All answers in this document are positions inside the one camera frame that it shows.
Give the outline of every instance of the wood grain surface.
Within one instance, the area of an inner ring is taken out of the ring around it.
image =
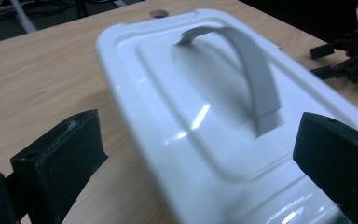
[[[323,41],[236,0],[146,0],[5,40],[0,42],[0,172],[9,175],[9,159],[63,119],[97,108],[109,159],[64,223],[173,223],[105,82],[95,40],[109,26],[154,20],[149,15],[154,9],[172,16],[197,8],[232,14],[307,68],[345,59],[312,61],[309,49]],[[358,106],[358,84],[344,79],[328,84]]]

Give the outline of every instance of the glossy white surface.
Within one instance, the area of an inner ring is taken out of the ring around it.
[[[235,27],[259,44],[282,103],[279,128],[256,136],[248,83],[223,38],[175,45],[184,31],[204,25]],[[331,223],[339,215],[293,162],[293,147],[303,112],[358,129],[358,109],[247,26],[201,9],[112,26],[97,49],[134,140],[181,223]]]

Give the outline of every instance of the table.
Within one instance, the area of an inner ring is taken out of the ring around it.
[[[95,40],[111,25],[153,20],[154,9],[177,15],[196,8],[232,14],[309,69],[345,59],[311,60],[309,49],[323,41],[236,0],[146,0],[5,40],[0,42],[0,172],[9,175],[9,159],[60,121],[97,108],[109,159],[64,223],[173,223],[105,82]],[[327,83],[358,106],[358,84]]]

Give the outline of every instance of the curved handle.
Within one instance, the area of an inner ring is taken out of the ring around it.
[[[201,26],[184,32],[177,45],[189,45],[196,37],[210,32],[225,37],[240,56],[244,75],[250,83],[257,136],[277,128],[282,123],[277,112],[281,103],[266,57],[253,39],[231,27]]]

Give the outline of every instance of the desk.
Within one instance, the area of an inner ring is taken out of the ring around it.
[[[232,14],[307,68],[344,59],[312,61],[309,49],[323,41],[236,0],[146,0],[15,37],[0,42],[0,172],[9,175],[9,159],[63,119],[98,108],[109,159],[64,222],[172,223],[105,82],[95,40],[111,25],[153,20],[153,9],[177,15],[203,7]],[[328,84],[358,106],[358,84],[344,79]]]

